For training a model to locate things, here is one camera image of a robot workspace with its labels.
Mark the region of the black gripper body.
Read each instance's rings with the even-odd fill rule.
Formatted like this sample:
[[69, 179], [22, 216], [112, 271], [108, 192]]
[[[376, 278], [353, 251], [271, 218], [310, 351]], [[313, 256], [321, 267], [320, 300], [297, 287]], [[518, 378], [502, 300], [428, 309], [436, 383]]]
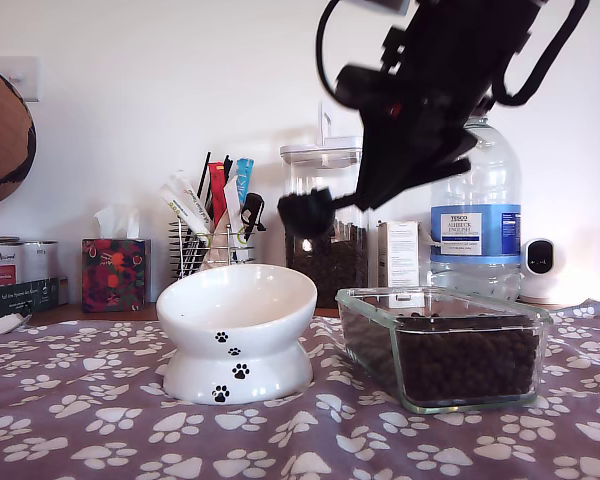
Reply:
[[381, 67], [345, 65], [335, 96], [361, 113], [398, 118], [429, 105], [466, 117], [539, 12], [538, 1], [418, 1], [409, 24], [386, 34]]

